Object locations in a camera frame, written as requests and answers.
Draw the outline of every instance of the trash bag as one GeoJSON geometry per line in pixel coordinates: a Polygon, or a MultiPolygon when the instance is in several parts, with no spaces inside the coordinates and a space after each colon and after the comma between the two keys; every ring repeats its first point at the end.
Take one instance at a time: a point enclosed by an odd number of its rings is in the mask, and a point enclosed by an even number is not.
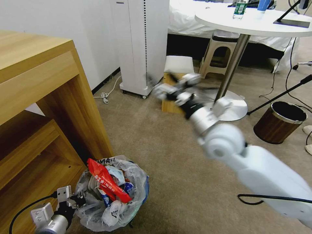
{"type": "Polygon", "coordinates": [[[98,162],[124,171],[124,176],[133,184],[132,200],[127,203],[125,210],[119,214],[118,222],[114,226],[109,227],[101,218],[105,209],[107,209],[105,203],[96,190],[90,189],[90,185],[88,188],[92,175],[89,170],[86,170],[81,175],[75,190],[76,193],[84,192],[86,205],[80,207],[76,214],[80,218],[80,223],[92,231],[113,231],[126,226],[137,214],[140,206],[146,201],[149,193],[149,176],[124,155],[103,158],[98,160],[98,162]]]}

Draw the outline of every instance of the wood grain bin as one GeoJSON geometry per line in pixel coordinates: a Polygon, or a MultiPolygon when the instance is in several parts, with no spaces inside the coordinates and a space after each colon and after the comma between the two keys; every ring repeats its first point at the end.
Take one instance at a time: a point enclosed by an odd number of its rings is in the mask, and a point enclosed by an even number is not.
{"type": "Polygon", "coordinates": [[[271,104],[253,129],[261,140],[281,144],[306,119],[306,113],[297,105],[278,101],[271,104]]]}

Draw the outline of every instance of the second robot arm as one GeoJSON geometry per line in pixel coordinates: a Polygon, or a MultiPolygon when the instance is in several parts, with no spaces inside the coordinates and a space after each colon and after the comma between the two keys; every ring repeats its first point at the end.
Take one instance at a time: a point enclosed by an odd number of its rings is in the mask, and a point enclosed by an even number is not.
{"type": "MultiPolygon", "coordinates": [[[[236,126],[217,124],[218,116],[231,106],[225,97],[210,110],[197,103],[194,95],[183,88],[196,83],[198,77],[198,74],[187,74],[176,86],[158,85],[154,94],[161,99],[174,100],[182,108],[206,157],[232,168],[240,182],[255,194],[311,200],[312,190],[299,174],[266,149],[246,146],[244,136],[236,126]]],[[[268,198],[263,201],[281,215],[297,218],[312,228],[312,204],[268,198]]]]}

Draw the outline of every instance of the green bottle label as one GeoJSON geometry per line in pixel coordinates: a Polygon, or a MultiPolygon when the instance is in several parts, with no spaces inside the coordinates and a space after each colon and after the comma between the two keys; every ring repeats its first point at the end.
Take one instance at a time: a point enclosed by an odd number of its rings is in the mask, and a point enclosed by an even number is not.
{"type": "Polygon", "coordinates": [[[247,3],[237,3],[236,7],[235,7],[234,14],[235,15],[243,15],[246,7],[247,7],[247,3]]]}

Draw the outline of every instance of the bed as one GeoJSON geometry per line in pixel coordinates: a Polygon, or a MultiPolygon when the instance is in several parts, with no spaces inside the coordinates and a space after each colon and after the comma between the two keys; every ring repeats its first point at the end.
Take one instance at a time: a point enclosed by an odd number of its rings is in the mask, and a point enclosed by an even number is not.
{"type": "MultiPolygon", "coordinates": [[[[168,33],[199,38],[211,38],[214,29],[198,23],[194,18],[195,12],[206,7],[226,8],[230,4],[231,3],[213,3],[194,0],[170,0],[168,33]]],[[[250,37],[250,43],[262,44],[279,52],[272,57],[269,56],[270,58],[281,59],[279,65],[277,66],[276,64],[272,71],[280,71],[289,66],[290,51],[293,45],[293,39],[291,42],[290,40],[291,38],[287,37],[250,37]]],[[[294,46],[293,56],[297,47],[298,38],[294,46]]]]}

